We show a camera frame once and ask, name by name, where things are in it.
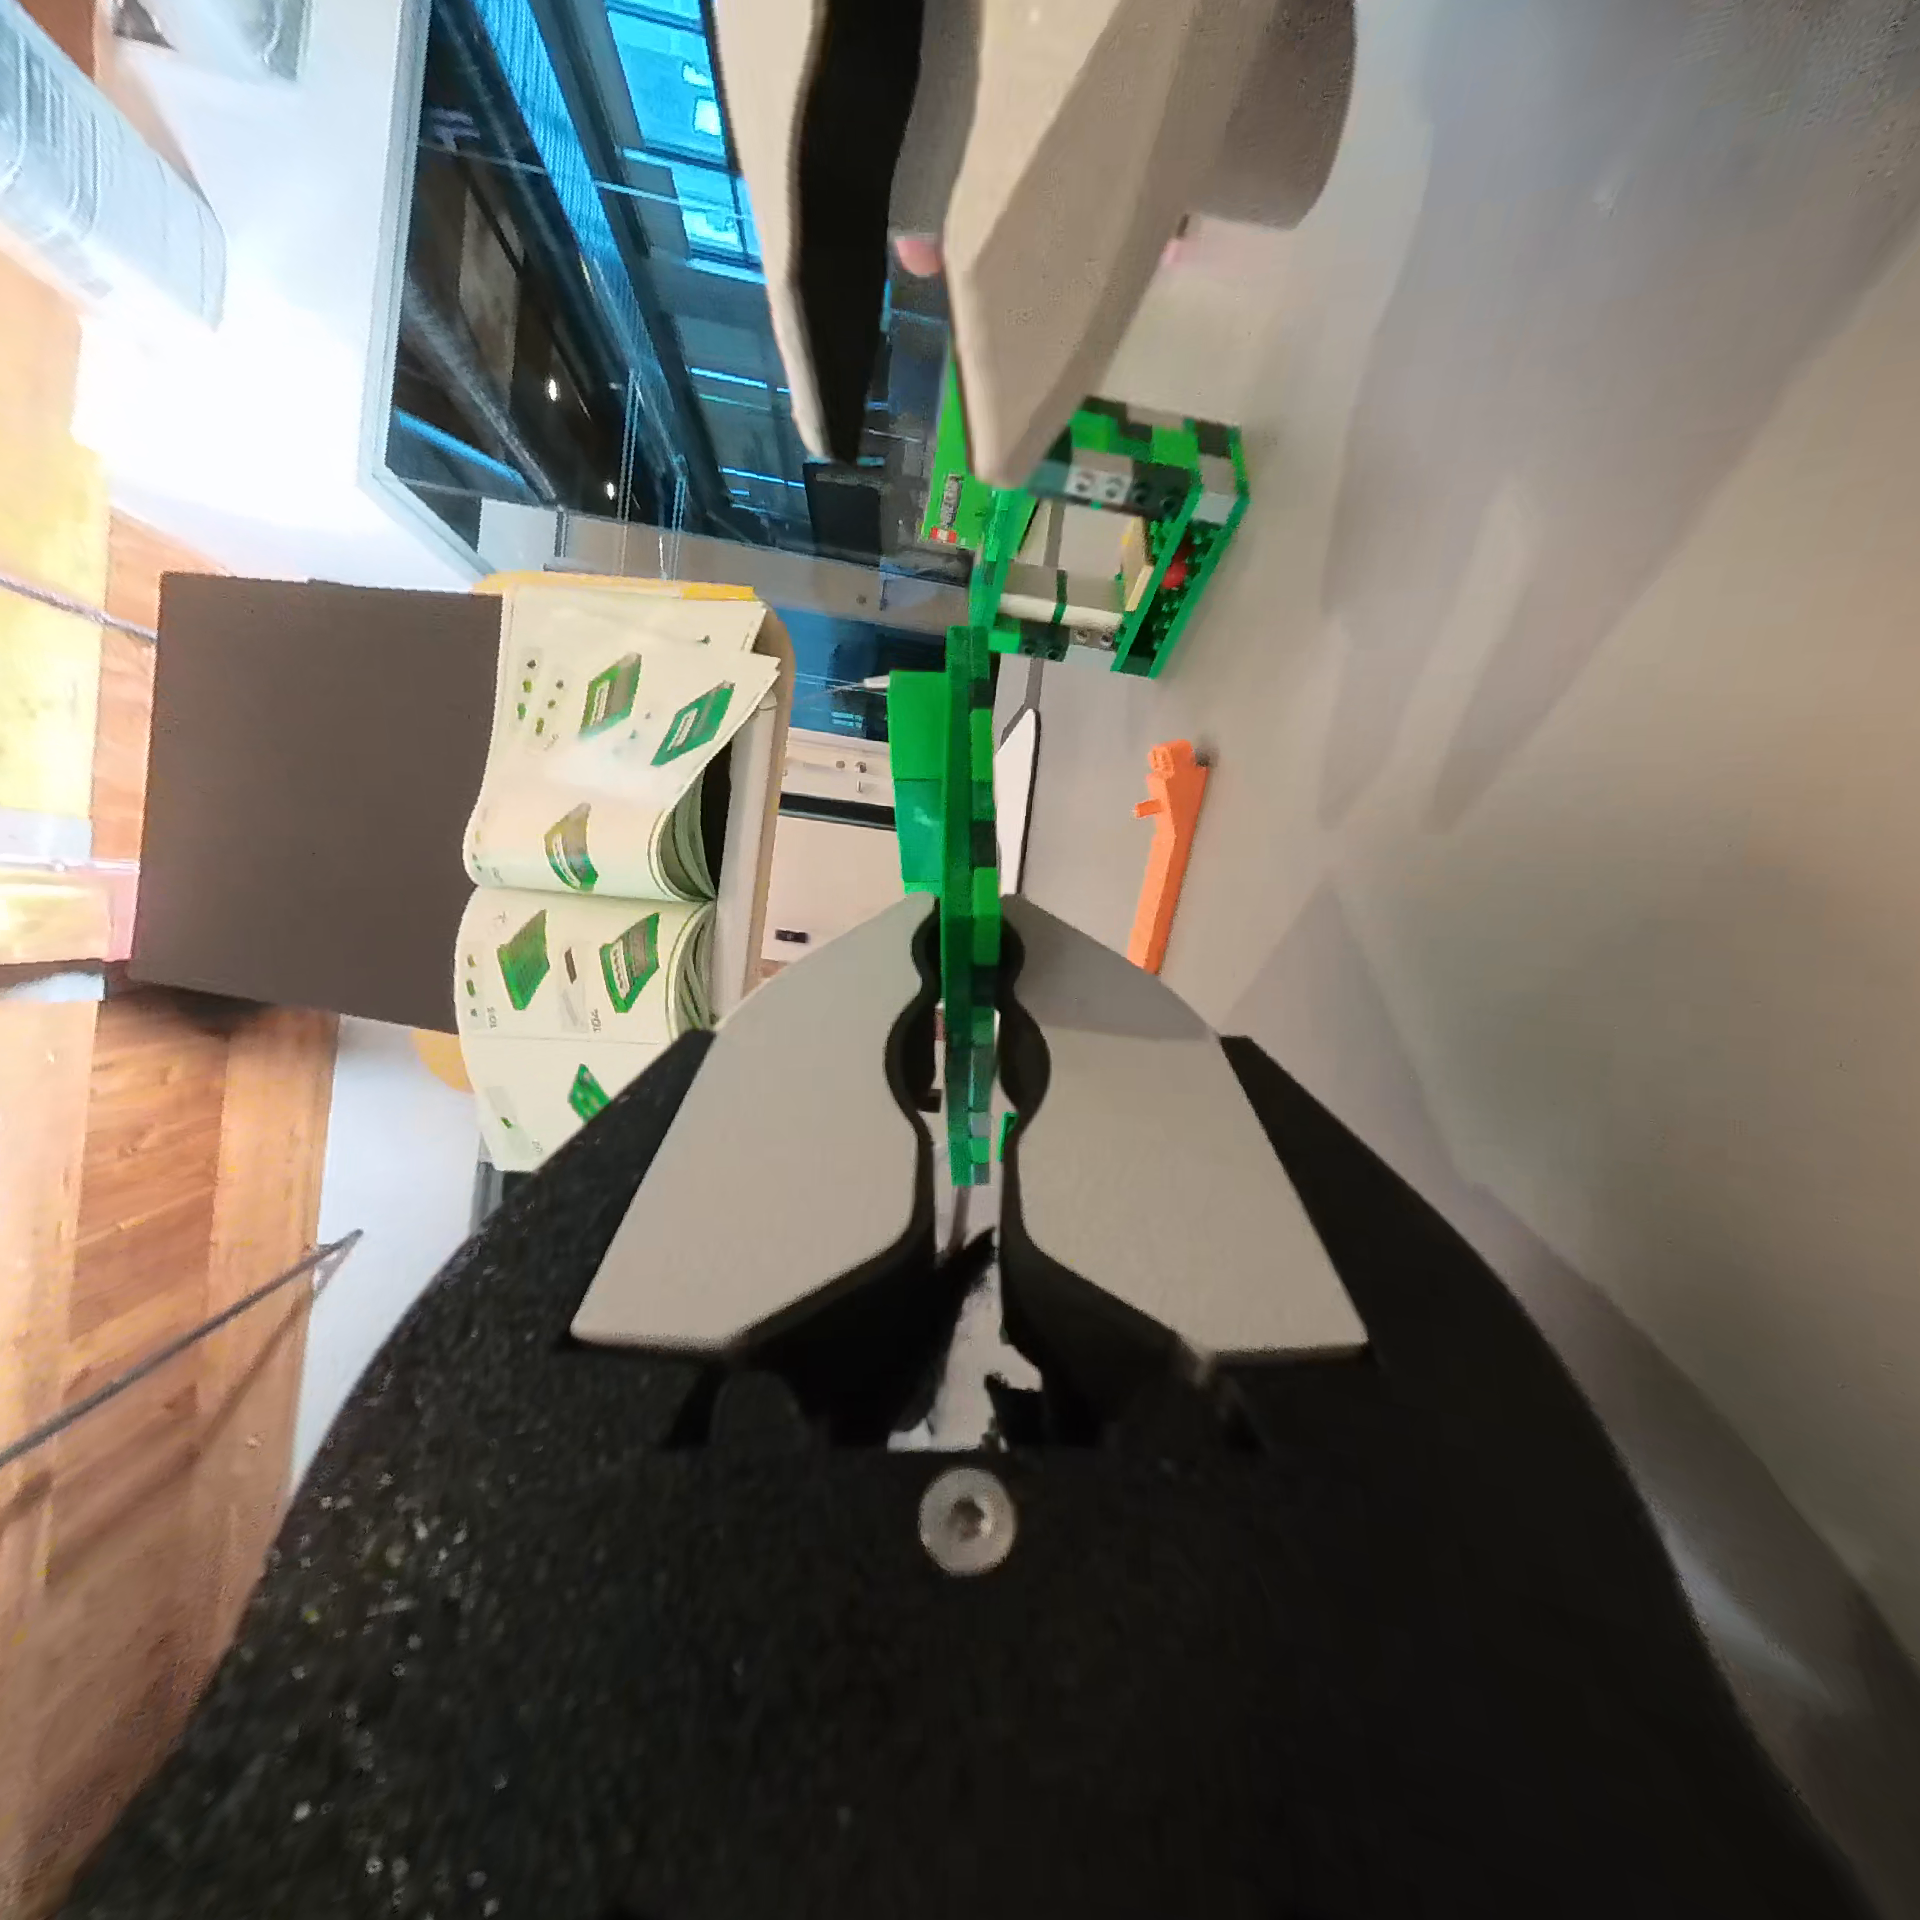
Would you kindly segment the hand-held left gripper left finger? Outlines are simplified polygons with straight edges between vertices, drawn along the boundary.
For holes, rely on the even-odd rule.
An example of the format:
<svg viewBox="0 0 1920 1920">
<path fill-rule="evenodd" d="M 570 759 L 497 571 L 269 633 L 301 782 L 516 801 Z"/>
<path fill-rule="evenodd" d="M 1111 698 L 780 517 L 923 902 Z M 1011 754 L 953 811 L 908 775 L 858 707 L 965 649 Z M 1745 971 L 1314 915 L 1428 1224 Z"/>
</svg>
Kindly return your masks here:
<svg viewBox="0 0 1920 1920">
<path fill-rule="evenodd" d="M 908 896 L 711 1034 L 570 1323 L 591 1349 L 778 1376 L 819 1426 L 906 1426 L 943 1350 L 921 1114 L 939 915 Z"/>
</svg>

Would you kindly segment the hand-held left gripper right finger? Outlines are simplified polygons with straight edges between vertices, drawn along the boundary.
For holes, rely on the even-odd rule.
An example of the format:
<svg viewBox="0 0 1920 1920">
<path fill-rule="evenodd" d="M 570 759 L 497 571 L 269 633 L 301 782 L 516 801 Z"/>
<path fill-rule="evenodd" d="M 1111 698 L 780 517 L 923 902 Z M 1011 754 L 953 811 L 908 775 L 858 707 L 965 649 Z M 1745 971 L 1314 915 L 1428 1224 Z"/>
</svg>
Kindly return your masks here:
<svg viewBox="0 0 1920 1920">
<path fill-rule="evenodd" d="M 1011 897 L 1000 1291 L 1047 1426 L 1349 1361 L 1370 1334 L 1226 1040 L 1160 975 Z"/>
</svg>

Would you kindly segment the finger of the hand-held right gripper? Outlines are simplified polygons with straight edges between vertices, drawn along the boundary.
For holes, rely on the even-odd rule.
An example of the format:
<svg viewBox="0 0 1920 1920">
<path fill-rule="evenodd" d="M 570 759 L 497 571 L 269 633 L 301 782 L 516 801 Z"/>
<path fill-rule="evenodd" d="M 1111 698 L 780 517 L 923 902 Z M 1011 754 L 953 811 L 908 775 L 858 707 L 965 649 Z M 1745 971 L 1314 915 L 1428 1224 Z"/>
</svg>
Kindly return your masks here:
<svg viewBox="0 0 1920 1920">
<path fill-rule="evenodd" d="M 921 7 L 719 1 L 711 22 L 791 414 L 813 456 L 856 459 L 921 80 Z"/>
<path fill-rule="evenodd" d="M 1136 310 L 1202 174 L 1202 8 L 977 11 L 972 126 L 944 213 L 977 473 L 1021 485 Z"/>
</svg>

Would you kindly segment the green lego plate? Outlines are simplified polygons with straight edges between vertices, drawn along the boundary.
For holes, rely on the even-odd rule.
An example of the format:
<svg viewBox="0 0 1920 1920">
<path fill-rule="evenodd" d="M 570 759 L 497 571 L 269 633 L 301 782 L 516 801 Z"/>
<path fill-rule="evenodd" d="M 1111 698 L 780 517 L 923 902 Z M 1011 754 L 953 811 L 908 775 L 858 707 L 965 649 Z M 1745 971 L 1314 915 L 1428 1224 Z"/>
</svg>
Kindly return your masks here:
<svg viewBox="0 0 1920 1920">
<path fill-rule="evenodd" d="M 994 807 L 993 637 L 949 627 L 937 729 L 944 1113 L 955 1189 L 993 1177 L 1002 875 Z"/>
</svg>

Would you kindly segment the green blocky lego build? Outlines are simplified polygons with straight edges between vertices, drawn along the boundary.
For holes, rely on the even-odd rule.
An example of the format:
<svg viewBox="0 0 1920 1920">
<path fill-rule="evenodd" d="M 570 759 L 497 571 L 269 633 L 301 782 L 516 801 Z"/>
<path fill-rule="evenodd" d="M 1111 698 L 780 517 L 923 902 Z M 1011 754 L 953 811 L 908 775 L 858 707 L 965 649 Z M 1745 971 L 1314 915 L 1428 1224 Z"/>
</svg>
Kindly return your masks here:
<svg viewBox="0 0 1920 1920">
<path fill-rule="evenodd" d="M 970 552 L 972 625 L 997 656 L 1154 681 L 1248 510 L 1241 432 L 1090 397 L 1015 488 L 1041 504 L 1020 557 Z"/>
</svg>

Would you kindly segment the orange brick separator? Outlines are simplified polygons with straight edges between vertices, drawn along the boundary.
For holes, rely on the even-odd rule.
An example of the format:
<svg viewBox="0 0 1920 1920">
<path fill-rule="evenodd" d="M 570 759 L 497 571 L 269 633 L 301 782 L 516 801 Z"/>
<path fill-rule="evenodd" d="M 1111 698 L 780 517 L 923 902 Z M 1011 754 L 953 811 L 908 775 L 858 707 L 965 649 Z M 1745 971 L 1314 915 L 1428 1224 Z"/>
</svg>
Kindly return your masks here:
<svg viewBox="0 0 1920 1920">
<path fill-rule="evenodd" d="M 1128 957 L 1145 973 L 1161 973 L 1173 918 L 1181 897 L 1194 835 L 1210 787 L 1210 766 L 1187 738 L 1148 750 L 1145 793 L 1136 817 L 1153 824 L 1143 887 Z"/>
</svg>

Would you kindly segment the white cabinet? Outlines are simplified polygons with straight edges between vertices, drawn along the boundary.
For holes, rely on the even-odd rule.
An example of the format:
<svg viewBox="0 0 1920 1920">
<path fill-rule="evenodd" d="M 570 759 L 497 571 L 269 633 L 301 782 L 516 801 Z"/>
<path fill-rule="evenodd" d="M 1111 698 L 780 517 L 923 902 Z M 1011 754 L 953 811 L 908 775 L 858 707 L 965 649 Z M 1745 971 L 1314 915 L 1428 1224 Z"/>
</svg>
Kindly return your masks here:
<svg viewBox="0 0 1920 1920">
<path fill-rule="evenodd" d="M 759 973 L 826 947 L 904 896 L 887 743 L 789 729 Z"/>
</svg>

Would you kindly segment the dark grey panel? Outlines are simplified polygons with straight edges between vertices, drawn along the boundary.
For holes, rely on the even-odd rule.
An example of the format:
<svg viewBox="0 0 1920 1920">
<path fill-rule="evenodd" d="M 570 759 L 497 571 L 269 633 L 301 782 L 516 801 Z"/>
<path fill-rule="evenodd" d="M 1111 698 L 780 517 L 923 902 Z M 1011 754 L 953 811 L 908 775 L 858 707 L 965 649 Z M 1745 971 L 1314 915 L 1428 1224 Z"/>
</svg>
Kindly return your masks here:
<svg viewBox="0 0 1920 1920">
<path fill-rule="evenodd" d="M 135 982 L 453 1033 L 500 601 L 160 577 Z"/>
</svg>

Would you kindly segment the silver air duct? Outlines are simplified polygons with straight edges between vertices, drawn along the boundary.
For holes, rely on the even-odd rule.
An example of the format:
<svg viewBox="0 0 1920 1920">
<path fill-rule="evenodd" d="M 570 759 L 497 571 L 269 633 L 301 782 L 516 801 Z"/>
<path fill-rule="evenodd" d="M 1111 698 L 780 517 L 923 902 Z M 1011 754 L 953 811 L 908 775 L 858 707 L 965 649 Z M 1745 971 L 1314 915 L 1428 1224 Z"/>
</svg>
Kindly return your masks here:
<svg viewBox="0 0 1920 1920">
<path fill-rule="evenodd" d="M 2 3 L 2 239 L 84 310 L 224 317 L 212 205 L 19 1 Z"/>
</svg>

